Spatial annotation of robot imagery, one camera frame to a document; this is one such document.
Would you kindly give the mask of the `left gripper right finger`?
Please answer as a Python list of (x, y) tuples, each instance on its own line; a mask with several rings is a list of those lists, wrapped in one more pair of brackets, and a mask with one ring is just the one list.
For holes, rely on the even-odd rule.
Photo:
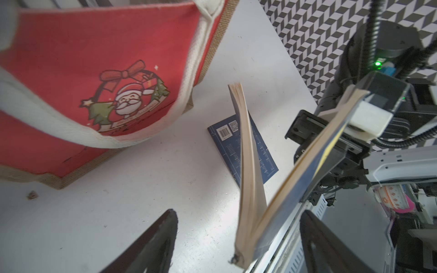
[(309, 273), (374, 272), (310, 210), (301, 215), (300, 236)]

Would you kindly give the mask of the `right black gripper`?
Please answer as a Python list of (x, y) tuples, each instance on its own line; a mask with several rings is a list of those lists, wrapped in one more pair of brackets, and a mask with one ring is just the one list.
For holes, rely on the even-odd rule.
[[(327, 125), (327, 121), (306, 110), (298, 113), (285, 135), (286, 139), (300, 145), (294, 156), (295, 162)], [(300, 202), (309, 201), (315, 205), (321, 195), (336, 193), (338, 190), (352, 190), (360, 185), (371, 185), (366, 177), (369, 171), (364, 167), (364, 159), (371, 154), (370, 144), (346, 133), (342, 133), (332, 144), (333, 146), (325, 151), (326, 159)]]

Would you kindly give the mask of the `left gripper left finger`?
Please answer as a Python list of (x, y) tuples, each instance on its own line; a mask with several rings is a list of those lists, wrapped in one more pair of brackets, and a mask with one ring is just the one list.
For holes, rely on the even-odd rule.
[(102, 272), (169, 272), (177, 230), (176, 211), (169, 209)]

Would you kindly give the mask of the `blue book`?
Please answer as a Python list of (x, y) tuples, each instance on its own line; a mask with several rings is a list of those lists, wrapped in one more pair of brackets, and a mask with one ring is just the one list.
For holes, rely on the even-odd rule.
[(344, 133), (357, 105), (368, 92), (352, 92), (349, 100), (297, 162), (290, 147), (286, 146), (279, 158), (278, 172), (263, 183), (242, 84), (230, 84), (228, 88), (240, 123), (241, 137), (239, 217), (230, 263), (246, 270), (268, 251), (326, 159), (325, 151)]

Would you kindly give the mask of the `blue book barcode back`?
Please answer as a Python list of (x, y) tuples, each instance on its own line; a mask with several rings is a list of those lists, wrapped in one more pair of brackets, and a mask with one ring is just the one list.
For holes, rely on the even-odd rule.
[[(278, 167), (273, 160), (261, 134), (254, 121), (251, 120), (253, 135), (256, 142), (262, 181), (266, 183), (274, 174), (278, 172)], [(221, 154), (226, 166), (238, 185), (241, 184), (241, 137), (239, 131), (239, 121), (237, 117), (228, 117), (210, 127), (208, 132), (219, 153)]]

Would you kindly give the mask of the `red burlap canvas bag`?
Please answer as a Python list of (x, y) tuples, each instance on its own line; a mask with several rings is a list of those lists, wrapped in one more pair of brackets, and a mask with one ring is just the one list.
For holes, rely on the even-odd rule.
[(2, 1), (1, 180), (60, 190), (193, 107), (237, 1)]

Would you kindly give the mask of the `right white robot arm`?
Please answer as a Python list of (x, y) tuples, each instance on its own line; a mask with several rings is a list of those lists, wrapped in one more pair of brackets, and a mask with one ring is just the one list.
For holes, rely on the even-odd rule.
[(424, 47), (416, 28), (382, 20), (384, 6), (384, 1), (371, 2), (366, 24), (346, 45), (335, 78), (315, 113), (301, 110), (286, 138), (299, 144), (295, 153), (299, 159), (327, 126), (322, 114), (339, 106), (351, 85), (368, 90), (370, 103), (391, 113), (391, 119), (382, 134), (370, 141), (343, 133), (322, 170), (302, 193), (301, 201), (315, 202), (322, 194), (370, 184), (371, 146), (403, 149), (437, 134), (435, 127), (418, 133), (437, 114), (429, 95), (432, 82), (410, 77), (414, 69), (426, 66), (437, 44)]

